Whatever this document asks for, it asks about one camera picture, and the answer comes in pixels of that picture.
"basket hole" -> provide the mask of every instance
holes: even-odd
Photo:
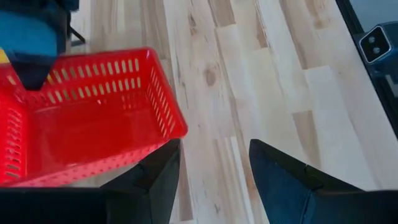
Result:
[[[122,61],[122,70],[123,70],[123,73],[126,72],[126,62],[124,60]]]
[[[47,76],[47,80],[49,81],[50,85],[54,85],[54,81],[50,75]]]
[[[6,136],[11,138],[15,142],[21,142],[21,140],[17,136],[15,136],[13,134],[7,133]]]
[[[62,96],[59,91],[55,91],[55,96],[58,98],[58,101],[62,103]]]
[[[128,79],[125,79],[125,80],[124,80],[124,86],[126,87],[126,90],[129,90],[129,89],[130,89],[129,80],[128,80]]]
[[[47,100],[45,99],[45,96],[44,96],[43,94],[40,94],[40,98],[42,99],[42,102],[43,102],[43,103],[46,103],[46,102],[47,102]]]
[[[85,87],[85,90],[86,90],[87,96],[91,97],[91,92],[90,92],[90,89],[88,88],[88,86]]]
[[[159,93],[159,82],[156,79],[156,83],[155,83],[155,88],[156,88],[156,92]]]
[[[175,121],[173,122],[172,126],[170,127],[170,133],[174,130],[175,127]]]
[[[154,75],[151,77],[151,81],[152,81],[152,83],[155,82],[155,73],[154,73]]]
[[[48,92],[48,93],[47,93],[47,96],[49,96],[49,99],[50,99],[51,103],[53,103],[53,104],[56,103],[54,97],[53,97],[52,94],[51,94],[51,92]]]
[[[15,159],[15,158],[11,159],[11,161],[12,161],[12,162],[19,163],[19,164],[21,163],[21,162],[20,162],[20,160],[18,160],[18,159]]]
[[[14,177],[14,178],[19,178],[18,174],[12,173],[12,172],[6,172],[6,175],[9,177]]]
[[[105,69],[105,65],[103,63],[101,63],[101,65],[99,65],[101,67],[101,71],[102,71],[102,75],[106,76],[106,69]]]
[[[116,93],[117,89],[116,89],[116,83],[114,81],[112,82],[112,88],[113,88],[113,91]]]
[[[63,78],[64,78],[66,81],[69,81],[68,73],[67,73],[67,71],[66,71],[64,68],[61,69],[61,73],[62,73],[62,75],[63,75]]]
[[[20,118],[22,117],[22,115],[14,109],[8,108],[8,111],[10,111],[15,116],[18,116]]]
[[[91,77],[90,66],[86,65],[87,76]]]
[[[111,88],[109,87],[109,83],[108,82],[105,83],[105,87],[106,87],[106,92],[107,93],[111,93]]]
[[[119,89],[120,89],[120,91],[123,91],[123,83],[122,83],[122,80],[119,80]]]
[[[160,113],[159,113],[159,108],[158,108],[158,107],[156,107],[156,112],[155,112],[155,114],[156,114],[157,122],[159,122]]]
[[[163,121],[162,122],[160,122],[162,125],[161,125],[161,127],[160,127],[160,130],[163,132],[163,130],[164,130],[164,123],[163,123]]]
[[[75,69],[74,69],[74,68],[70,68],[69,71],[70,71],[70,74],[72,75],[72,78],[73,78],[73,79],[76,79],[77,76],[76,76]]]
[[[166,113],[166,119],[168,119],[168,118],[169,118],[169,116],[170,116],[170,108],[167,110],[167,113]]]
[[[83,90],[80,87],[78,88],[78,91],[79,91],[80,98],[84,98],[85,94],[83,93]]]
[[[81,68],[81,66],[77,67],[77,70],[79,71],[80,77],[84,78],[85,74],[84,74],[83,69]]]
[[[139,62],[138,62],[138,59],[135,59],[135,61],[136,61],[136,71],[138,72],[138,71],[139,71]]]
[[[113,70],[112,70],[112,64],[111,62],[108,62],[108,72],[110,75],[113,75]]]
[[[20,123],[20,119],[19,119],[17,116],[15,116],[14,114],[9,114],[9,117],[10,117],[11,119],[17,121],[18,123]]]
[[[94,70],[95,75],[97,75],[97,76],[100,75],[100,73],[98,72],[97,64],[93,65],[93,70]]]
[[[162,107],[164,106],[165,103],[166,103],[166,97],[163,97]]]
[[[76,94],[76,92],[75,92],[74,90],[71,90],[70,93],[72,94],[72,98],[73,98],[74,100],[77,100],[77,94]]]
[[[137,77],[137,87],[141,88],[141,79]]]
[[[129,71],[133,72],[133,70],[132,70],[132,60],[129,59],[128,63],[129,63]]]
[[[62,90],[62,92],[63,92],[63,95],[64,95],[65,99],[66,99],[67,101],[69,101],[69,100],[70,100],[70,97],[69,97],[69,94],[68,94],[67,90]]]
[[[14,134],[19,134],[19,131],[12,127],[7,127],[7,131],[13,132]]]
[[[131,78],[131,88],[132,89],[136,88],[136,84],[134,83],[134,78]]]
[[[92,86],[92,89],[93,89],[94,95],[97,96],[97,95],[98,95],[97,88],[95,88],[95,86],[93,85],[93,86]]]
[[[17,84],[12,76],[8,75],[7,79],[11,83],[11,85],[16,85]]]
[[[99,88],[99,91],[101,92],[101,95],[105,94],[102,84],[99,84],[98,88]]]
[[[13,121],[11,121],[11,120],[9,120],[9,121],[7,122],[7,124],[8,124],[9,126],[13,126],[13,127],[16,127],[16,128],[21,128],[17,123],[15,123],[15,122],[13,122]]]
[[[170,124],[172,123],[172,120],[173,120],[173,116],[170,116],[170,117],[169,117],[169,121],[167,122],[167,125],[170,126]]]
[[[53,72],[54,72],[55,79],[58,81],[58,83],[62,83],[62,79],[61,79],[60,75],[58,74],[58,72],[55,70]]]
[[[8,169],[13,169],[13,170],[19,170],[20,169],[18,166],[14,166],[14,165],[11,165],[11,164],[7,164],[7,168]]]
[[[119,69],[119,63],[118,62],[114,62],[114,69],[116,71],[116,74],[120,73],[120,69]]]
[[[19,152],[15,151],[15,149],[11,149],[11,148],[8,148],[7,152],[10,153],[10,154],[17,155],[17,156],[21,155]]]

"wooden floor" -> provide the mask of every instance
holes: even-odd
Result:
[[[362,189],[398,188],[397,139],[334,0],[80,4],[89,43],[72,52],[151,46],[175,90],[189,133],[173,223],[267,223],[254,138]]]

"basket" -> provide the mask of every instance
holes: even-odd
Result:
[[[40,91],[0,66],[0,183],[54,187],[139,162],[187,133],[152,49],[59,58]]]

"black metal frame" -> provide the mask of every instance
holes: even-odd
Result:
[[[358,47],[358,40],[364,35],[365,31],[362,28],[361,23],[350,3],[349,0],[336,0],[337,5],[340,9],[341,15],[346,22],[347,28],[351,33],[353,41],[356,43],[356,47],[358,53],[360,51]],[[366,62],[363,57],[361,57],[365,68],[368,72],[368,75],[371,71],[366,67]],[[398,137],[398,99],[395,98],[391,88],[385,78],[381,77],[371,77],[369,75],[374,89],[380,99],[381,104],[383,105],[384,111],[389,118],[392,129],[394,130],[395,135]]]
[[[72,41],[72,47],[80,46],[86,43],[86,39],[79,34],[74,28],[70,28],[70,32],[78,38],[78,40]]]

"light wood plank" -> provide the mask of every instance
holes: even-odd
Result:
[[[231,7],[244,50],[267,47],[267,37],[254,0],[231,0]]]
[[[176,95],[190,127],[183,145],[193,215],[198,223],[238,223],[244,205],[232,192],[241,184],[223,141],[234,126],[210,6],[167,0],[165,8]]]
[[[250,86],[248,86],[248,69],[245,55],[243,54],[243,46],[239,29],[237,25],[230,25],[216,30],[218,45],[220,48],[221,58],[223,59],[223,68],[225,69],[226,87],[229,92],[229,102],[231,105],[231,114],[234,120],[234,128],[237,135],[237,152],[241,159],[235,166],[241,165],[244,172],[244,179],[241,179],[243,193],[241,197],[246,202],[247,219],[245,223],[262,223],[262,214],[252,213],[252,207],[258,207],[256,203],[259,196],[253,186],[254,180],[251,174],[251,167],[248,156],[248,145],[250,135],[260,132],[261,130],[254,124],[254,118],[250,113],[253,108],[251,97],[253,96]]]
[[[315,123],[312,134],[318,139],[319,168],[362,189],[375,189],[376,183],[349,120],[334,72],[329,66],[313,68],[305,71],[305,77],[312,96]]]
[[[235,23],[230,0],[208,0],[208,2],[216,26],[224,27]]]
[[[319,41],[314,26],[310,26],[312,18],[307,10],[310,1],[280,0],[282,11],[292,34],[295,49],[303,69],[322,66]]]
[[[318,30],[322,60],[335,71],[348,116],[377,182],[375,189],[398,188],[398,141],[356,51],[336,2],[325,1],[330,25]]]
[[[279,81],[291,112],[310,109],[308,85],[279,1],[257,2]]]

